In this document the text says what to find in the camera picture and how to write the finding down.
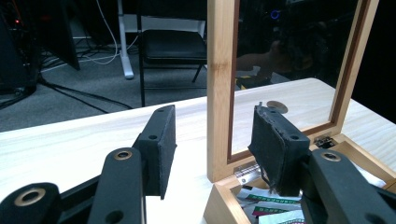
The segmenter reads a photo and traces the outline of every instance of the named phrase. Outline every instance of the gray carpet floor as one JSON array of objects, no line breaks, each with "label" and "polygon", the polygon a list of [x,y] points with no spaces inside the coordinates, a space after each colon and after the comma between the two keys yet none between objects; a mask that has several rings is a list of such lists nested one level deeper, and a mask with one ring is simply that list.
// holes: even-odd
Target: gray carpet floor
[{"label": "gray carpet floor", "polygon": [[[111,57],[112,54],[98,54],[92,56],[92,58]],[[53,84],[96,94],[128,105],[131,108],[138,108],[141,107],[141,100],[137,50],[132,50],[129,56],[134,70],[134,79],[131,80],[124,78],[119,56],[110,63],[107,62],[111,58],[100,61],[107,64],[98,64],[87,61],[87,59],[81,59],[87,62],[79,63],[79,71],[70,65],[43,69],[42,77]],[[194,70],[150,69],[146,72],[145,79],[149,85],[205,86],[206,70],[203,68],[196,82],[191,83],[194,74]],[[0,132],[70,119],[87,118],[128,109],[69,91],[65,92],[100,108],[100,110],[85,105],[79,100],[65,96],[51,88],[37,84],[36,91],[32,95],[15,105],[0,110]],[[201,96],[206,96],[206,89],[148,90],[146,91],[146,105],[158,105]]]}]

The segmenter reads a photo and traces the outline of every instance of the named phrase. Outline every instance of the light wood tabletop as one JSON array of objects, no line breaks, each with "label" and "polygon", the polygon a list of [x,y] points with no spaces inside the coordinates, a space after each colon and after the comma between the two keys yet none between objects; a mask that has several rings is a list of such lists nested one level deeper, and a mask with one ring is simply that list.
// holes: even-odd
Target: light wood tabletop
[{"label": "light wood tabletop", "polygon": [[[261,99],[258,94],[266,95],[263,101],[272,98],[283,101],[283,98],[277,99],[277,95],[268,96],[273,94],[273,89],[284,86],[288,86],[289,90],[293,89],[293,85],[299,88],[312,87],[312,81],[306,79],[251,91],[237,91],[235,115],[239,119],[252,116],[252,106]],[[331,97],[333,89],[322,90],[323,93],[311,94],[317,98],[315,101],[306,102],[314,105],[322,102],[319,107],[327,105],[321,97]],[[298,96],[289,94],[285,98],[291,110],[299,104],[292,97]],[[171,105],[176,106],[177,149],[164,200],[147,197],[148,223],[205,223],[203,213],[212,187],[206,177],[206,97]],[[162,106],[0,133],[0,201],[12,191],[31,183],[54,183],[63,192],[99,175],[106,155],[114,149],[130,147],[143,131],[152,112]],[[290,117],[298,122],[301,115],[290,114]],[[396,171],[395,124],[351,101],[342,133]]]}]

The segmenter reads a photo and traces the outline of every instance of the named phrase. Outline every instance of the dark background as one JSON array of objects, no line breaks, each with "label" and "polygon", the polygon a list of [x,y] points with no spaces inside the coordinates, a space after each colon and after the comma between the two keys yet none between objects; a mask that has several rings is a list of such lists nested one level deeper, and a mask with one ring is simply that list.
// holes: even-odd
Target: dark background
[{"label": "dark background", "polygon": [[396,123],[396,11],[390,0],[379,2],[364,51],[352,99]]}]

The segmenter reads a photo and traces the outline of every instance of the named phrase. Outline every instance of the wooden box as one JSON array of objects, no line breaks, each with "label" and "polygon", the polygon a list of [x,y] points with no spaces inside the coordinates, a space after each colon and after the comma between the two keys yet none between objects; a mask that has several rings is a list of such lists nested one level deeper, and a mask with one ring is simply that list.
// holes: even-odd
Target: wooden box
[{"label": "wooden box", "polygon": [[[240,2],[208,1],[207,177],[214,185],[204,213],[207,223],[248,223],[235,199],[241,189],[235,170],[255,160],[246,149],[248,143],[236,143],[240,143],[240,138],[250,140],[253,106],[258,102],[270,104],[274,99],[288,108],[285,117],[308,136],[310,149],[316,148],[318,140],[330,137],[335,144],[332,149],[346,154],[360,167],[386,181],[384,188],[395,191],[395,172],[341,133],[377,4],[378,0],[357,0],[334,88],[306,78],[234,91]],[[234,105],[246,110],[234,110]],[[263,186],[263,181],[256,179],[251,185]]]}]

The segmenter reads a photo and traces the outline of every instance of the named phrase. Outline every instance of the wooden frame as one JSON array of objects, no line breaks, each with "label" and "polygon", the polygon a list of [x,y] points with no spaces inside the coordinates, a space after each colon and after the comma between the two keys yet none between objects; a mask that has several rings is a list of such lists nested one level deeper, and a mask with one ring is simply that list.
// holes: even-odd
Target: wooden frame
[{"label": "wooden frame", "polygon": [[[232,155],[233,92],[238,0],[208,1],[207,177],[217,182],[237,166],[254,161],[248,151]],[[359,0],[346,45],[329,122],[302,130],[313,142],[341,132],[348,103],[370,34],[378,0]]]}]

